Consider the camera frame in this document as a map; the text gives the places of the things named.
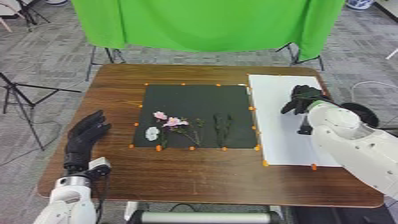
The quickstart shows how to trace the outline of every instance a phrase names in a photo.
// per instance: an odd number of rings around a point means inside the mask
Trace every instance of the cable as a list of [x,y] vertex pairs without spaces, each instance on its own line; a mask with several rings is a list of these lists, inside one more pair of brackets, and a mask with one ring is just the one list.
[[[58,138],[58,135],[60,135],[60,130],[58,130],[58,133],[51,139],[51,141],[42,145],[42,148],[47,147],[47,145],[54,142],[56,138]],[[6,162],[0,163],[0,167],[3,167],[14,160],[17,160],[24,155],[28,155],[33,151],[40,150],[40,148],[35,148],[31,149],[30,151],[26,151],[21,155],[17,155]]]
[[95,193],[97,193],[95,224],[99,224],[101,217],[102,217],[102,202],[108,197],[108,175],[104,176],[104,186],[102,186],[101,197],[99,197],[97,189],[95,189]]
[[[380,85],[383,85],[383,86],[388,86],[390,88],[396,88],[398,89],[398,86],[394,86],[394,85],[390,85],[390,84],[387,84],[387,83],[381,83],[381,82],[378,82],[378,81],[364,81],[364,82],[358,82],[353,86],[351,86],[351,89],[349,89],[349,95],[351,95],[351,102],[355,103],[355,94],[353,94],[353,90],[355,90],[355,88],[356,88],[356,86],[358,85],[362,85],[362,84],[369,84],[369,83],[372,83],[372,84],[380,84]],[[383,127],[387,126],[387,124],[392,122],[392,120],[398,118],[398,115],[392,117],[392,119],[385,122],[385,124],[383,124]]]
[[364,81],[364,82],[358,82],[358,83],[351,86],[351,90],[349,90],[349,94],[351,94],[351,102],[353,102],[353,103],[355,103],[353,90],[355,90],[355,88],[356,88],[358,85],[367,84],[367,83],[380,84],[380,85],[388,86],[388,87],[392,87],[392,88],[398,89],[398,86],[394,86],[394,85],[390,85],[390,84],[387,84],[387,83],[376,82],[376,81]]
[[[21,117],[21,114],[19,114],[19,111],[15,109],[15,105],[14,106],[14,110],[15,110],[15,114],[17,114],[17,117],[21,120],[26,120],[24,117]],[[31,124],[49,124],[49,123],[54,123],[58,125],[58,130],[56,130],[56,134],[54,134],[54,137],[53,139],[47,141],[47,143],[42,145],[42,148],[46,148],[51,143],[54,142],[54,140],[58,139],[58,136],[60,136],[60,130],[62,130],[62,124],[56,122],[56,121],[44,121],[44,122],[33,122],[31,121]],[[31,149],[30,151],[26,151],[24,153],[21,153],[12,159],[8,159],[6,162],[0,163],[0,167],[3,167],[10,162],[14,162],[14,160],[17,160],[24,155],[28,155],[33,151],[37,151],[40,148],[35,148]]]
[[184,203],[175,204],[175,205],[172,206],[172,208],[170,208],[168,212],[172,212],[172,211],[173,211],[173,209],[177,208],[177,206],[181,206],[181,205],[188,206],[188,207],[189,207],[189,209],[191,209],[191,211],[193,211],[193,212],[197,212],[197,210],[195,210],[193,206],[191,206],[189,204],[184,204]]

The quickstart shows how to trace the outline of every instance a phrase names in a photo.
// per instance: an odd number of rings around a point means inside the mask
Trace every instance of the white panel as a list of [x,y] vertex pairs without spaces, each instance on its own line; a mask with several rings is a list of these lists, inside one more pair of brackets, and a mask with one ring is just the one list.
[[264,160],[269,165],[339,166],[330,155],[312,147],[310,136],[298,135],[303,115],[293,112],[280,114],[289,102],[289,94],[296,85],[319,89],[310,76],[248,75],[252,101],[255,107],[257,128]]

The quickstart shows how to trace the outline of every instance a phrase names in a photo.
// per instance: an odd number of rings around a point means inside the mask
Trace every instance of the black cable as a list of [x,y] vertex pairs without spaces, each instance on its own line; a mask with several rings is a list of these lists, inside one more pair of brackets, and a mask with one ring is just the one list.
[[173,209],[177,208],[177,206],[181,206],[181,205],[188,206],[188,207],[189,207],[189,209],[191,209],[191,211],[193,211],[193,212],[197,212],[197,210],[195,210],[193,206],[191,206],[189,204],[184,204],[184,203],[175,204],[175,205],[172,206],[172,208],[170,208],[168,212],[172,212],[172,211],[173,211]]
[[99,192],[97,193],[97,207],[95,207],[95,224],[99,224],[101,221],[101,217],[102,217],[102,202],[106,200],[106,196],[108,196],[108,175],[104,176],[104,186],[102,186],[102,193],[101,193],[101,197],[99,197]]
[[[17,117],[19,119],[26,120],[22,117],[21,117],[21,114],[17,112],[17,109],[15,109],[15,113],[17,113]],[[53,139],[49,140],[49,142],[42,145],[42,148],[46,148],[51,143],[54,142],[54,140],[58,139],[58,136],[60,136],[60,130],[62,130],[62,125],[56,121],[46,121],[46,122],[33,122],[31,121],[31,124],[49,124],[49,123],[54,123],[58,125],[58,131],[56,131],[56,134],[54,134],[54,137]],[[0,167],[3,167],[10,162],[14,162],[14,160],[17,160],[24,155],[28,155],[33,151],[40,150],[40,148],[35,148],[31,149],[30,151],[26,151],[24,153],[21,153],[21,155],[17,155],[12,159],[8,159],[6,162],[0,163]]]

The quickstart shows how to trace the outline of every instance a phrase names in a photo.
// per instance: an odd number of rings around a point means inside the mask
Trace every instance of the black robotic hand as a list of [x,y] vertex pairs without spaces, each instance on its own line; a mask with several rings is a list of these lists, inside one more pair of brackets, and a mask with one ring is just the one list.
[[305,113],[307,107],[316,100],[330,101],[330,98],[314,87],[296,85],[291,91],[291,101],[284,105],[280,113],[285,114],[293,109],[294,114]]
[[92,146],[110,127],[110,124],[104,124],[102,111],[99,110],[81,119],[69,130],[63,157],[67,174],[88,169]]

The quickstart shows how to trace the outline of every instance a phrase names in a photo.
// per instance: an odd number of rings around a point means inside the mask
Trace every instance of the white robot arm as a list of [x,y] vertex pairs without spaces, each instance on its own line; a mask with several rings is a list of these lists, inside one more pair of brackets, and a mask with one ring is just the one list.
[[312,143],[358,180],[398,199],[398,138],[360,122],[356,114],[317,100],[309,106]]
[[49,203],[33,224],[94,224],[95,208],[90,200],[92,180],[106,176],[110,164],[101,157],[88,163],[88,170],[58,178]]

